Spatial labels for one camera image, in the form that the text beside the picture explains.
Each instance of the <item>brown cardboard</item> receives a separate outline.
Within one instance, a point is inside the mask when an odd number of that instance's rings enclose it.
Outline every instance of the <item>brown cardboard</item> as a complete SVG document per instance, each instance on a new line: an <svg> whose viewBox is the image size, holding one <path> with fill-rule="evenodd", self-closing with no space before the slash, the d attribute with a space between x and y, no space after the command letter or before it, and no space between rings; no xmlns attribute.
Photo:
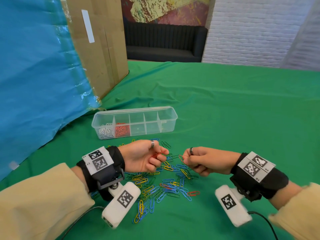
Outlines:
<svg viewBox="0 0 320 240"><path fill-rule="evenodd" d="M61 0L82 67L96 96L103 98L129 72L121 0ZM82 11L89 13L89 43Z"/></svg>

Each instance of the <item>plastic container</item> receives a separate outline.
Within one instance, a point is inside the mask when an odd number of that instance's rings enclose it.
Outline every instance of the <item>plastic container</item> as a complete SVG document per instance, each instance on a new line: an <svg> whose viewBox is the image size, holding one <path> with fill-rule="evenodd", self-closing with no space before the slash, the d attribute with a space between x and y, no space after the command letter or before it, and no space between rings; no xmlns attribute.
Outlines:
<svg viewBox="0 0 320 240"><path fill-rule="evenodd" d="M101 140L174 130L178 116L171 106L100 111L91 126Z"/></svg>

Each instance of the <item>yellow sleeve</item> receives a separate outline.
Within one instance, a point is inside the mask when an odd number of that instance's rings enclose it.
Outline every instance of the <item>yellow sleeve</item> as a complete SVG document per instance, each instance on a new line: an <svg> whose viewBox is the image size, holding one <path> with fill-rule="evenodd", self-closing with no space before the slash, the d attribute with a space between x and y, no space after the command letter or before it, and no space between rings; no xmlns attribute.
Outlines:
<svg viewBox="0 0 320 240"><path fill-rule="evenodd" d="M296 239L319 240L320 185L311 183L269 219Z"/></svg>
<svg viewBox="0 0 320 240"><path fill-rule="evenodd" d="M0 192L0 235L10 240L54 240L94 201L65 164Z"/></svg>

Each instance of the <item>table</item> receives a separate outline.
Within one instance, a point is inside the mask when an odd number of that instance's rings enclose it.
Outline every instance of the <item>table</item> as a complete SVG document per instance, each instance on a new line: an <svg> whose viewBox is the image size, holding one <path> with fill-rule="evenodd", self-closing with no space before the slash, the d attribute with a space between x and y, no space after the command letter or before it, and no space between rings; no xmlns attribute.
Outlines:
<svg viewBox="0 0 320 240"><path fill-rule="evenodd" d="M171 133L99 140L91 127L93 112L76 119L59 131L0 183L0 190L66 162L70 167L81 156L101 146L130 143L132 139L160 138L170 152L205 146L237 152L254 151L272 161L292 181L320 183L320 73L277 68L203 64L129 62L129 75L105 98L102 107L129 109L172 106L178 114ZM161 172L160 183L175 173ZM101 219L96 209L84 216L66 240L105 239L273 239L268 224L259 216L235 228L225 214L215 189L232 186L229 176L211 174L186 184L200 195L189 202L166 196L155 203L153 214L132 224L137 203L116 230ZM265 216L276 210L267 200L245 207ZM106 206L100 197L96 205ZM279 239L291 239L276 229Z"/></svg>

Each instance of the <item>blue plastic sheet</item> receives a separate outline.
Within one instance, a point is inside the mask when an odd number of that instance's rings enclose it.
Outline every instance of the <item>blue plastic sheet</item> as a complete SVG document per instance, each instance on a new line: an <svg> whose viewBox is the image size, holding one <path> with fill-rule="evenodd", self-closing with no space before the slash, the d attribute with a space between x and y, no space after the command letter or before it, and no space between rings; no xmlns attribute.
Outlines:
<svg viewBox="0 0 320 240"><path fill-rule="evenodd" d="M99 107L60 0L1 0L0 104L0 180Z"/></svg>

